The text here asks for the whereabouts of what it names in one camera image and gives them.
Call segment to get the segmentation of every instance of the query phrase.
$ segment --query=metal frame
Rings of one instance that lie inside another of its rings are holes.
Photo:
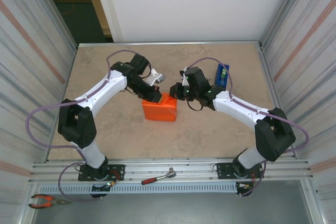
[[[201,42],[140,42],[140,43],[114,43],[114,44],[80,44],[79,47],[90,46],[111,46],[111,45],[172,45],[172,44],[238,44],[248,43],[255,44],[259,55],[262,69],[265,73],[265,79],[269,87],[272,99],[276,106],[281,107],[281,103],[276,91],[275,84],[270,75],[264,52],[261,50],[257,41],[201,41]],[[60,194],[57,188],[57,182],[60,172],[65,166],[77,162],[78,160],[66,161],[48,161],[45,164],[34,164],[32,176],[27,186],[27,194],[23,202],[28,203],[32,194],[47,191],[49,194]],[[140,181],[146,178],[161,176],[165,174],[169,167],[173,167],[176,171],[176,177],[172,179],[164,179],[154,183],[157,186],[152,193],[169,193],[165,191],[164,186],[188,186],[188,185],[228,185],[232,182],[244,181],[243,179],[219,180],[217,172],[213,170],[216,163],[232,162],[232,158],[175,158],[175,159],[117,159],[110,160],[110,164],[125,164],[124,181],[115,185],[120,191],[112,191],[110,193],[127,193],[128,188],[136,187]],[[67,193],[72,194],[89,194],[90,190],[84,192],[75,192],[76,187],[92,187],[94,184],[102,184],[102,182],[79,182],[77,180],[78,172],[74,167],[69,168],[62,177],[62,188]],[[307,205],[311,214],[313,223],[327,223],[325,212],[321,206],[321,202],[315,193],[313,176],[309,168],[309,164],[305,159],[299,159],[296,153],[288,153],[281,156],[276,162],[268,163],[264,181],[268,180],[300,180],[302,189],[307,201]],[[220,188],[212,189],[212,192],[218,192]],[[174,193],[186,192],[186,190],[174,191]],[[21,223],[31,223],[34,210],[23,205],[19,219]]]
[[[269,88],[269,92],[271,94],[271,97],[273,99],[273,102],[276,106],[278,106],[279,108],[282,109],[282,105],[279,99],[279,95],[274,83],[274,80],[270,74],[270,70],[268,67],[268,63],[265,57],[265,50],[264,48],[261,48],[260,45],[256,45],[256,50],[258,52],[259,55],[259,60],[262,66],[262,69],[264,71],[264,76],[265,79],[267,81],[267,86]],[[296,159],[299,158],[298,153],[293,152],[294,157]],[[306,198],[306,202],[309,208],[309,212],[311,215],[311,219],[313,221],[313,223],[323,223],[323,224],[327,224],[328,219],[326,218],[326,213],[324,211],[324,208],[322,206],[321,200],[319,198],[319,196],[316,193],[316,186],[314,185],[313,180],[311,181],[307,181],[307,180],[301,180],[301,186],[302,186],[302,190],[304,192],[304,196]]]
[[[75,39],[74,37],[72,36],[68,26],[65,24],[62,16],[61,16],[61,13],[59,12],[59,10],[57,9],[55,3],[53,0],[48,0],[48,4],[49,4],[49,7],[50,7],[50,10],[52,11],[52,15],[54,16],[55,19],[57,19],[57,22],[61,23],[63,28],[65,29],[65,32],[67,34],[67,36],[70,38],[70,40],[72,41],[72,43],[76,46],[76,51],[74,51],[73,53],[73,61],[72,61],[72,64],[71,64],[71,67],[70,67],[70,71],[69,71],[69,75],[68,75],[68,78],[67,78],[67,81],[66,83],[64,84],[63,88],[62,88],[62,91],[61,91],[61,94],[62,94],[62,100],[64,99],[64,96],[65,96],[65,92],[67,90],[67,87],[68,87],[68,83],[69,83],[69,79],[70,79],[70,74],[72,72],[72,68],[74,66],[74,62],[75,62],[75,56],[77,54],[77,45],[76,45],[76,42],[75,42]],[[55,117],[54,121],[53,121],[53,130],[51,131],[51,135],[50,135],[50,139],[48,139],[48,144],[50,144],[52,142],[52,139],[53,139],[53,136],[54,136],[54,133],[55,133],[55,130],[56,130],[56,126],[57,126],[57,122],[58,122],[58,115]],[[44,154],[44,157],[43,157],[43,160],[44,162],[47,161],[47,158],[48,158],[48,155],[49,155],[49,151],[50,149],[48,149],[45,154]]]

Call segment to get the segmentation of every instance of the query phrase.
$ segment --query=wire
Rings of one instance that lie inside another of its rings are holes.
[[[115,173],[116,179],[120,180],[120,175],[119,175],[119,173],[116,170],[111,170],[111,171],[109,171],[109,173]]]
[[[253,186],[254,186],[254,183],[256,181],[256,174],[253,171],[251,172],[251,177],[252,177],[252,183],[253,183]]]
[[[132,95],[137,95],[137,94],[133,93],[131,90],[129,90],[128,88],[125,88],[124,90],[121,90],[120,92],[125,92],[125,91],[130,92]]]
[[[111,64],[110,64],[110,61],[109,59],[118,54],[118,53],[121,53],[121,52],[131,52],[133,54],[137,54],[137,52],[133,51],[133,50],[128,50],[128,49],[124,49],[124,50],[119,50],[119,51],[116,51],[112,54],[110,54],[109,56],[106,57],[106,62],[107,62],[107,65],[108,65],[108,74],[107,74],[107,77],[106,77],[106,80],[103,82],[103,84],[98,87],[96,90],[94,90],[92,93],[88,94],[87,96],[87,99],[92,97],[93,95],[95,95],[96,93],[98,93],[102,88],[105,87],[105,85],[108,83],[108,80],[110,79],[111,77]],[[26,126],[26,131],[27,131],[27,134],[28,136],[30,137],[31,140],[33,140],[34,143],[42,146],[42,147],[45,147],[45,148],[73,148],[75,150],[78,151],[78,153],[81,155],[81,157],[84,159],[84,161],[86,161],[85,157],[83,156],[83,154],[81,153],[80,149],[78,149],[77,147],[73,146],[73,145],[49,145],[49,144],[44,144],[42,142],[40,142],[39,140],[37,140],[32,132],[30,131],[30,125],[29,125],[29,121],[30,119],[32,118],[32,116],[39,112],[39,111],[42,111],[42,110],[48,110],[48,109],[54,109],[54,108],[60,108],[60,107],[65,107],[65,106],[71,106],[71,105],[75,105],[75,104],[78,104],[78,103],[81,103],[83,101],[85,101],[86,99],[83,98],[81,100],[78,100],[78,101],[72,101],[72,102],[67,102],[67,103],[58,103],[58,104],[53,104],[53,105],[47,105],[47,106],[42,106],[42,107],[39,107],[37,109],[34,109],[33,111],[31,111],[28,115],[27,115],[27,118],[26,118],[26,123],[25,123],[25,126]]]
[[[57,183],[57,185],[58,185],[58,190],[60,191],[60,193],[61,193],[65,198],[67,198],[67,199],[69,199],[69,200],[72,200],[72,201],[75,201],[75,202],[88,202],[88,201],[95,201],[95,200],[98,200],[98,199],[100,199],[100,198],[93,198],[93,199],[75,199],[75,198],[72,198],[72,197],[70,197],[69,195],[65,194],[65,193],[62,191],[62,188],[61,188],[61,179],[62,179],[62,175],[64,174],[64,172],[65,172],[68,168],[72,167],[73,165],[83,165],[83,164],[85,164],[85,163],[84,163],[84,162],[75,162],[75,163],[72,163],[71,165],[68,165],[67,167],[65,167],[65,168],[63,169],[63,171],[61,172],[61,174],[60,174],[59,177],[58,177],[58,183]]]
[[[137,52],[133,51],[133,50],[128,50],[128,49],[123,49],[123,50],[119,50],[119,51],[116,51],[110,55],[108,55],[106,57],[106,62],[107,62],[107,66],[108,66],[108,73],[107,73],[107,77],[106,77],[106,80],[103,82],[103,84],[98,87],[96,90],[94,90],[92,93],[88,94],[87,98],[90,98],[92,97],[93,95],[95,95],[96,93],[98,93],[102,88],[105,87],[105,85],[108,83],[108,80],[110,79],[111,77],[111,64],[110,64],[110,61],[109,59],[116,55],[116,54],[119,54],[121,52],[131,52],[133,54],[137,54]],[[71,106],[71,105],[75,105],[75,104],[78,104],[78,103],[81,103],[83,101],[85,101],[86,99],[81,99],[81,100],[78,100],[78,101],[72,101],[72,102],[67,102],[67,103],[58,103],[58,104],[53,104],[53,105],[47,105],[47,106],[42,106],[40,108],[37,108],[37,109],[34,109],[33,111],[31,111],[28,115],[27,115],[27,118],[26,118],[26,122],[25,122],[25,127],[26,127],[26,131],[27,131],[27,134],[28,136],[30,137],[31,140],[33,140],[34,143],[44,147],[44,148],[73,148],[75,149],[79,155],[83,158],[84,160],[84,164],[86,163],[86,158],[85,156],[83,155],[83,153],[81,152],[81,150],[73,145],[50,145],[50,144],[44,144],[42,142],[40,142],[39,140],[37,140],[32,132],[30,131],[30,125],[29,125],[29,121],[30,119],[33,117],[33,115],[39,111],[42,111],[42,110],[48,110],[48,109],[54,109],[54,108],[60,108],[60,107],[65,107],[65,106]],[[61,186],[60,186],[60,183],[61,183],[61,178],[62,178],[62,175],[63,173],[69,168],[71,167],[72,165],[76,165],[76,164],[83,164],[83,162],[76,162],[76,163],[73,163],[71,165],[68,165],[66,168],[64,168],[64,170],[61,172],[61,174],[59,175],[59,178],[58,178],[58,189],[59,191],[61,192],[61,194],[66,197],[67,199],[70,199],[72,201],[77,201],[77,202],[85,202],[85,201],[92,201],[92,200],[77,200],[77,199],[74,199],[74,198],[71,198],[70,196],[67,196],[61,189]]]
[[[78,171],[78,172],[80,172],[80,170],[77,169],[77,166],[78,166],[78,165],[75,165],[75,170]]]
[[[152,73],[152,65],[149,62],[148,62],[148,66],[149,66],[149,74],[147,74],[145,77],[141,77],[141,79],[145,79],[145,78],[147,78],[148,76],[151,75],[151,73]]]
[[[187,101],[187,104],[188,104],[188,107],[189,107],[190,109],[192,109],[193,111],[201,111],[201,110],[203,109],[203,105],[201,105],[201,108],[200,108],[199,110],[196,110],[196,109],[194,109],[193,107],[191,107],[189,101]]]
[[[214,60],[214,61],[216,61],[217,63],[219,63],[220,65],[222,65],[222,67],[226,70],[227,75],[228,75],[228,78],[229,78],[229,80],[230,80],[230,88],[229,88],[229,90],[228,90],[228,91],[229,91],[229,96],[230,96],[230,99],[231,99],[233,102],[235,102],[235,103],[237,103],[238,105],[242,106],[243,108],[246,108],[246,109],[251,110],[251,111],[253,111],[253,112],[256,112],[256,113],[259,113],[259,114],[268,116],[268,117],[270,117],[270,118],[274,118],[274,119],[283,121],[283,122],[288,123],[288,124],[290,124],[290,125],[292,125],[292,126],[295,126],[296,128],[298,128],[299,130],[301,130],[301,131],[304,133],[304,135],[306,136],[306,140],[305,140],[300,146],[295,147],[295,148],[290,149],[290,150],[286,150],[286,151],[284,151],[284,153],[290,153],[290,152],[298,151],[298,150],[304,148],[304,147],[308,144],[308,142],[309,142],[309,134],[308,134],[308,132],[307,132],[302,126],[300,126],[300,125],[298,125],[298,124],[296,124],[296,123],[294,123],[294,122],[292,122],[292,121],[289,121],[289,120],[287,120],[287,119],[285,119],[285,118],[281,118],[281,117],[279,117],[279,116],[277,116],[277,115],[272,115],[272,114],[269,114],[269,113],[267,113],[267,112],[258,111],[258,110],[256,110],[255,108],[252,108],[252,107],[250,107],[250,106],[248,106],[248,105],[245,105],[245,104],[243,104],[243,103],[237,101],[237,100],[233,97],[233,95],[232,95],[233,81],[232,81],[231,75],[230,75],[228,69],[226,68],[226,66],[225,66],[223,63],[221,63],[219,60],[217,60],[217,59],[215,59],[215,58],[212,58],[212,57],[204,57],[204,58],[199,59],[199,60],[195,61],[194,63],[192,63],[188,68],[193,67],[194,65],[196,65],[197,63],[199,63],[200,61],[203,61],[203,60]]]
[[[264,162],[262,162],[262,163],[264,163],[265,165],[264,165],[264,169],[262,170],[263,173],[261,174],[261,177],[260,177],[259,181],[256,183],[256,185],[255,185],[252,189],[250,189],[250,190],[247,191],[246,193],[240,194],[240,196],[242,196],[242,197],[244,197],[244,196],[248,196],[250,193],[253,192],[254,189],[256,189],[256,188],[260,185],[262,179],[263,179],[264,176],[265,176],[265,171],[266,171],[266,161],[264,161]]]
[[[215,170],[215,169],[214,169],[215,165],[217,165],[217,164],[214,164],[214,165],[213,165],[212,170],[214,170],[215,172],[218,172],[218,170]]]
[[[72,9],[70,11],[66,12],[66,13],[61,13],[61,15],[67,15],[69,13],[72,13],[74,10],[75,10],[75,4],[73,3],[72,4]]]

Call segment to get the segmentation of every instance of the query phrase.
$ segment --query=corrugated metal wall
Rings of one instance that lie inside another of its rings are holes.
[[[49,0],[0,0],[0,10],[0,223],[11,223],[47,152],[28,137],[26,115],[62,100],[76,48]],[[33,134],[50,143],[56,119],[37,113]]]
[[[263,43],[289,119],[308,130],[307,158],[329,220],[336,221],[336,0],[291,0]],[[295,129],[298,142],[303,134]]]

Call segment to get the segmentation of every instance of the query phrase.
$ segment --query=blue object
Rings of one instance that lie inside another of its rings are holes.
[[[216,71],[216,79],[215,79],[215,85],[222,86],[226,89],[227,84],[227,73],[223,66],[221,64],[218,64],[218,68]]]

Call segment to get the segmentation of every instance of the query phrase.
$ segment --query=beige floor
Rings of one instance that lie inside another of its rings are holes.
[[[106,56],[120,49],[139,52],[165,74],[166,80],[159,85],[162,92],[169,92],[170,86],[180,81],[179,70],[201,57],[215,57],[230,65],[234,95],[264,108],[274,107],[254,44],[79,47],[66,97],[75,99],[101,80],[107,72]],[[122,53],[111,63],[131,58],[132,54]],[[217,64],[206,60],[197,66],[213,84]],[[98,145],[108,158],[177,158],[233,157],[255,144],[253,130],[224,113],[208,108],[195,112],[183,101],[178,101],[177,113],[173,123],[147,121],[141,100],[120,92],[96,116]],[[56,132],[53,144],[66,143]],[[52,149],[49,154],[49,159],[78,157],[70,149]]]

